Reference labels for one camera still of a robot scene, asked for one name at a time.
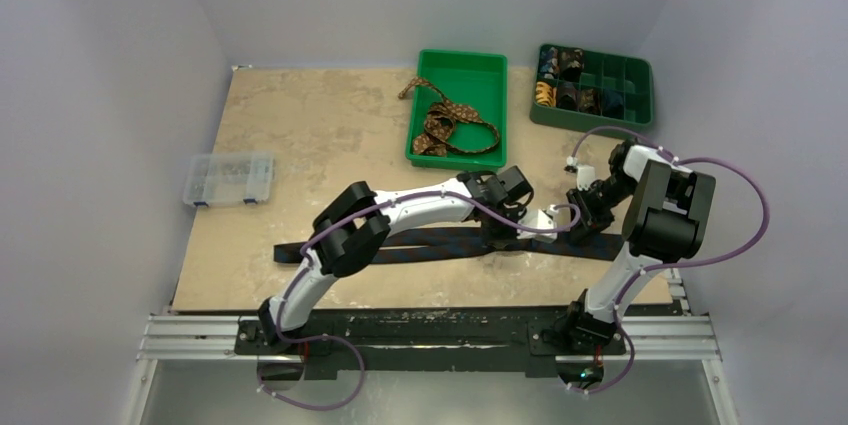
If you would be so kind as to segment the dark navy striped tie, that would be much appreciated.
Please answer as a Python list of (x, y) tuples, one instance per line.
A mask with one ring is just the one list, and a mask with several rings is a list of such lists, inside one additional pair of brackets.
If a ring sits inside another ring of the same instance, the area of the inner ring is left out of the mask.
[(484, 234), (480, 227), (435, 227), (402, 231), (380, 242), (372, 260), (375, 265), (408, 264), (476, 258), (495, 252), (538, 254), (611, 261), (624, 240), (617, 234), (596, 234), (576, 243), (567, 232), (554, 239), (515, 234), (500, 241)]

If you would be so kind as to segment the dark green compartment organizer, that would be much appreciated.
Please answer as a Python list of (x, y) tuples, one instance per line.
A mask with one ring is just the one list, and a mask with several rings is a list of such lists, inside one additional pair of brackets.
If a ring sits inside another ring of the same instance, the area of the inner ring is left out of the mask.
[[(545, 43), (539, 47), (580, 48), (559, 44)], [(585, 66), (580, 80), (574, 83), (579, 91), (586, 88), (596, 88), (619, 92), (624, 97), (625, 113), (622, 120), (604, 117), (602, 114), (591, 115), (579, 110), (563, 110), (557, 107), (540, 106), (535, 102), (535, 84), (544, 81), (552, 85), (563, 82), (544, 79), (538, 73), (539, 53), (534, 78), (534, 91), (531, 97), (529, 117), (538, 125), (586, 132), (599, 127), (600, 134), (610, 137), (622, 137), (625, 129), (634, 132), (645, 132), (654, 119), (654, 80), (653, 70), (649, 62), (635, 57), (608, 54), (580, 48), (585, 51)]]

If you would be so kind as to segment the bright green plastic tray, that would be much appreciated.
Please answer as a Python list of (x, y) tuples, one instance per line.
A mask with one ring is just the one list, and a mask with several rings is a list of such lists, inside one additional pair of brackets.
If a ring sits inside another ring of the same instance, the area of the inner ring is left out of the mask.
[[(508, 155), (506, 57), (424, 49), (415, 76), (429, 84), (414, 85), (403, 94), (411, 101), (405, 145), (411, 165), (459, 171), (496, 171), (503, 167)], [(447, 143), (459, 148), (459, 153), (453, 149), (447, 149), (443, 156), (416, 152), (414, 141), (425, 133), (425, 120), (433, 106), (444, 99), (472, 107), (483, 122), (456, 123)]]

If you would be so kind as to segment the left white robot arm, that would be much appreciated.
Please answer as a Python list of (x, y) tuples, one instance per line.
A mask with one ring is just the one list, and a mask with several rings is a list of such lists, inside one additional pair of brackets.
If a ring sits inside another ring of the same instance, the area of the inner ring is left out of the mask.
[(463, 172), (405, 191), (376, 191), (364, 181), (351, 184), (314, 220), (288, 285), (260, 305), (260, 342), (275, 354), (292, 350), (298, 329), (332, 285), (370, 265), (385, 241), (402, 232), (477, 221), (483, 235), (495, 241), (555, 237), (552, 219), (525, 204), (533, 194), (517, 167), (500, 173)]

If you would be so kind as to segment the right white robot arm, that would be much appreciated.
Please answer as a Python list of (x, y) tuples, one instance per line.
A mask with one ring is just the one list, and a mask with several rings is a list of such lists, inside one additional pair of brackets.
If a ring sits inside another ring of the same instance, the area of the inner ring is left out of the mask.
[(617, 145), (608, 160), (610, 175), (571, 156), (566, 171), (576, 176), (566, 194), (575, 207), (568, 232), (573, 245), (584, 245), (614, 221), (613, 210), (630, 202), (621, 226), (623, 245), (610, 268), (573, 301), (561, 326), (564, 344), (576, 352), (608, 345), (619, 319), (662, 264), (693, 257), (700, 249), (716, 180), (678, 165), (663, 151), (636, 140)]

